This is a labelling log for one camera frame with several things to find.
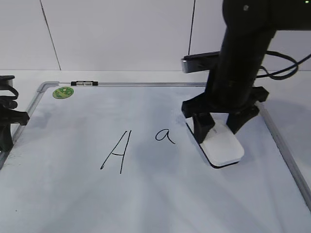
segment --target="whiteboard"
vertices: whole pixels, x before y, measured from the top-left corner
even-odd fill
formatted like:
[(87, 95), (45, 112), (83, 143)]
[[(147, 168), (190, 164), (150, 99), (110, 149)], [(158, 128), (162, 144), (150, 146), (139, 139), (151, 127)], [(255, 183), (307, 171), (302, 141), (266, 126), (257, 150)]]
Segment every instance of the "whiteboard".
[[(311, 231), (261, 116), (237, 134), (244, 158), (213, 169), (180, 111), (203, 87), (75, 87), (64, 100), (55, 89), (0, 170), (1, 232)], [(171, 141), (156, 140), (163, 129)]]

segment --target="black clamp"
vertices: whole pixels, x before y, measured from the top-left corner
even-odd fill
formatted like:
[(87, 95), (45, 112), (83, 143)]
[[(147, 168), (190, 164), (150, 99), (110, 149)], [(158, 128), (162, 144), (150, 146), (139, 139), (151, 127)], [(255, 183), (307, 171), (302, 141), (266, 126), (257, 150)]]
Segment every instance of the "black clamp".
[(245, 123), (258, 115), (259, 109), (255, 103), (265, 102), (269, 95), (269, 92), (262, 86), (253, 87), (248, 101), (242, 107), (223, 108), (214, 103), (210, 93), (215, 79), (218, 56), (219, 52), (211, 52), (189, 55), (182, 59), (185, 73), (210, 70), (205, 91), (182, 104), (185, 118), (192, 117), (193, 119), (193, 135), (199, 144), (204, 141), (207, 133), (215, 125), (210, 113), (229, 113), (226, 124), (236, 134)]
[(18, 92), (12, 87), (13, 75), (0, 76), (0, 91), (8, 90), (14, 96), (0, 96), (0, 150), (9, 151), (13, 146), (11, 124), (27, 125), (29, 116), (27, 112), (18, 112)]

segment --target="white surface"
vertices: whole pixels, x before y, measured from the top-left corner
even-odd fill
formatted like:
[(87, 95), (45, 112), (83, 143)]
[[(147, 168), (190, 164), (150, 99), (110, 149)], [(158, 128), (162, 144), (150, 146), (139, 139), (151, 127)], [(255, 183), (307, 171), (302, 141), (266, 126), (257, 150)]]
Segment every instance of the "white surface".
[[(225, 33), (221, 0), (196, 0), (191, 54), (219, 51)], [(279, 51), (300, 61), (311, 52), (311, 32), (277, 32), (269, 50)], [(268, 70), (279, 70), (292, 65), (281, 58), (266, 56), (263, 62)], [(311, 70), (311, 61), (300, 66)]]
[(192, 0), (42, 2), (62, 70), (181, 70)]
[[(55, 100), (49, 89), (0, 171), (1, 230), (310, 232), (309, 210), (261, 117), (237, 134), (240, 163), (209, 166), (180, 111), (203, 90), (80, 87)], [(162, 128), (176, 145), (155, 141)], [(118, 157), (100, 170), (125, 130), (133, 132), (122, 174)]]
[(311, 73), (284, 81), (258, 80), (257, 85), (270, 92), (264, 106), (311, 188)]
[[(186, 122), (193, 132), (192, 118), (186, 119)], [(215, 126), (208, 132), (200, 146), (214, 166), (239, 162), (244, 155), (242, 145), (222, 120), (215, 120)]]
[(0, 22), (0, 69), (59, 69), (39, 0), (2, 0)]

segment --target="green sticker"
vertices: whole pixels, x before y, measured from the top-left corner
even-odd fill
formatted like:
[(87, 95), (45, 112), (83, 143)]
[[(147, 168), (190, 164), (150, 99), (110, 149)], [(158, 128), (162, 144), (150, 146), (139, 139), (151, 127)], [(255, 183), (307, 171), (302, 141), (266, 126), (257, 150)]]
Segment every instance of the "green sticker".
[(53, 92), (53, 97), (55, 99), (61, 99), (61, 100), (66, 99), (72, 95), (73, 95), (73, 89), (68, 86), (58, 88)]

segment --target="black cable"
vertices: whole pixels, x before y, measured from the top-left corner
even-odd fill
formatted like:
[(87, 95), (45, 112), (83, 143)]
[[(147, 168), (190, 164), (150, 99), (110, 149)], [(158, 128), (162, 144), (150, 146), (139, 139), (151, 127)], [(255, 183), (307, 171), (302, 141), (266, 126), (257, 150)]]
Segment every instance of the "black cable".
[[(293, 76), (295, 73), (297, 73), (298, 69), (299, 69), (299, 65), (304, 63), (306, 60), (310, 59), (311, 58), (311, 54), (309, 54), (308, 56), (306, 56), (304, 59), (302, 59), (301, 61), (297, 62), (294, 58), (290, 57), (290, 56), (287, 56), (287, 55), (284, 55), (282, 53), (279, 53), (279, 52), (275, 52), (275, 51), (267, 51), (268, 55), (271, 55), (271, 56), (276, 56), (276, 57), (281, 57), (281, 58), (284, 58), (286, 60), (289, 60), (291, 62), (294, 63), (294, 65), (290, 66), (290, 67), (287, 67), (285, 69), (282, 69), (280, 71), (277, 71), (277, 72), (274, 72), (274, 73), (269, 73), (268, 70), (261, 66), (260, 68), (263, 69), (267, 74), (265, 75), (258, 75), (257, 78), (266, 78), (266, 77), (270, 77), (271, 79), (273, 80), (284, 80), (284, 79), (287, 79), (287, 78), (290, 78), (291, 76)], [(283, 76), (276, 76), (277, 74), (281, 74), (281, 73), (284, 73), (286, 71), (289, 71), (291, 69), (294, 69), (293, 71), (291, 71), (289, 74), (286, 74), (286, 75), (283, 75)]]

